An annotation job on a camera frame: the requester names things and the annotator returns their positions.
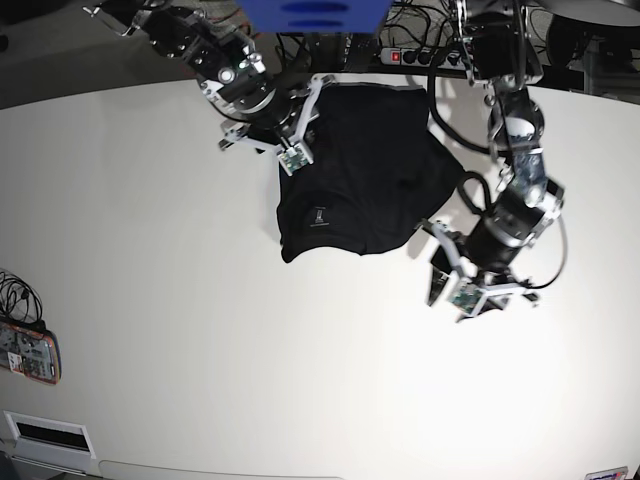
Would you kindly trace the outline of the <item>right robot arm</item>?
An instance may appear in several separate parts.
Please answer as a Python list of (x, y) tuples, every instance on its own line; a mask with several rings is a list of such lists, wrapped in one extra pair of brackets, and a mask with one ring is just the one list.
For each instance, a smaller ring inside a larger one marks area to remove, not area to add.
[(155, 53), (188, 67), (224, 118), (229, 143), (287, 149), (304, 140), (321, 86), (285, 88), (267, 71), (254, 39), (227, 20), (173, 1), (99, 1), (82, 10), (120, 37), (145, 34)]

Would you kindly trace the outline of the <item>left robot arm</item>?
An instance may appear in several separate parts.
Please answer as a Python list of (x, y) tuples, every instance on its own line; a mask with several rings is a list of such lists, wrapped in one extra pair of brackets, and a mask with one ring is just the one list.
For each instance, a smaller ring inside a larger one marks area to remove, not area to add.
[[(429, 111), (449, 138), (500, 167), (496, 188), (490, 188), (476, 171), (464, 173), (456, 187), (478, 219), (469, 234), (440, 221), (420, 225), (438, 242), (431, 258), (428, 302), (434, 304), (454, 279), (448, 301), (466, 320), (503, 310), (514, 296), (538, 301), (546, 286), (518, 279), (511, 264), (548, 227), (563, 222), (565, 190), (547, 175), (544, 165), (544, 116), (528, 92), (543, 72), (527, 32), (523, 3), (451, 1), (448, 10), (454, 39), (432, 56), (427, 76)], [(438, 111), (437, 70), (453, 53), (461, 59), (470, 85), (490, 91), (485, 99), (489, 118), (484, 146), (462, 137)]]

